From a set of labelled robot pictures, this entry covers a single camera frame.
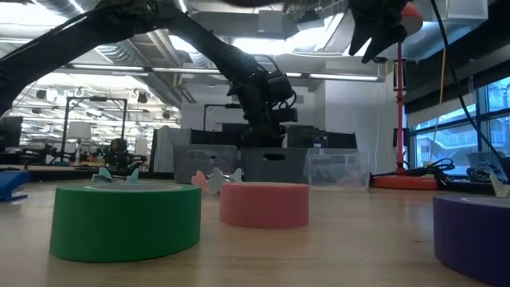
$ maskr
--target workbench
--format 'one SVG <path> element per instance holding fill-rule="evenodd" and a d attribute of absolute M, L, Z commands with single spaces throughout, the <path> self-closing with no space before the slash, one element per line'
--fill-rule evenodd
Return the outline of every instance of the workbench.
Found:
<path fill-rule="evenodd" d="M 197 245 L 89 264 L 49 254 L 55 187 L 29 184 L 27 200 L 0 204 L 0 286 L 483 286 L 434 257 L 436 191 L 312 190 L 309 225 L 284 230 L 220 223 L 219 199 L 204 197 Z"/>

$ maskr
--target tape roll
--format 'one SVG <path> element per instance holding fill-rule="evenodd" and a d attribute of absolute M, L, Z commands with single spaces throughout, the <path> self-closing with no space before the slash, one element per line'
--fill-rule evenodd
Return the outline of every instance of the tape roll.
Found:
<path fill-rule="evenodd" d="M 437 196 L 434 253 L 444 265 L 491 286 L 510 286 L 510 199 Z"/>
<path fill-rule="evenodd" d="M 84 262 L 135 261 L 200 238 L 200 187 L 89 184 L 57 188 L 49 252 Z"/>
<path fill-rule="evenodd" d="M 256 228 L 308 224 L 308 185 L 292 183 L 223 183 L 220 220 Z"/>

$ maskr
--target gray plastic bin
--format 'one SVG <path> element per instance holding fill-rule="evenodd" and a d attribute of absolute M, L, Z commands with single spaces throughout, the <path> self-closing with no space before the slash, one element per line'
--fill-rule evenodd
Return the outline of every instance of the gray plastic bin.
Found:
<path fill-rule="evenodd" d="M 191 144 L 174 147 L 175 182 L 191 183 L 197 171 L 210 175 L 217 167 L 225 174 L 236 169 L 237 147 L 230 145 Z"/>
<path fill-rule="evenodd" d="M 243 148 L 241 164 L 247 182 L 304 183 L 306 148 Z"/>

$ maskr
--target red base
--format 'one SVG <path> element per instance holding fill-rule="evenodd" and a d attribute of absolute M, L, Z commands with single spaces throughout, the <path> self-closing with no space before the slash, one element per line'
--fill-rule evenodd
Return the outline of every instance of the red base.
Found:
<path fill-rule="evenodd" d="M 374 178 L 371 186 L 378 188 L 436 191 L 437 181 L 436 179 L 426 177 L 387 175 Z"/>

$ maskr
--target red stand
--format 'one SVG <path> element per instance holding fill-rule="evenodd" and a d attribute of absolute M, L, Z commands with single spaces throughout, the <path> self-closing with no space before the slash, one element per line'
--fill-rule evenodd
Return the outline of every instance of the red stand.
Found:
<path fill-rule="evenodd" d="M 398 43 L 398 135 L 397 135 L 397 169 L 396 175 L 386 175 L 374 177 L 372 187 L 379 188 L 398 188 L 409 190 L 437 190 L 437 181 L 433 178 L 407 176 L 406 169 L 404 168 L 404 155 L 403 155 L 403 134 L 402 134 L 402 116 L 404 106 L 404 93 L 402 86 L 402 43 Z"/>

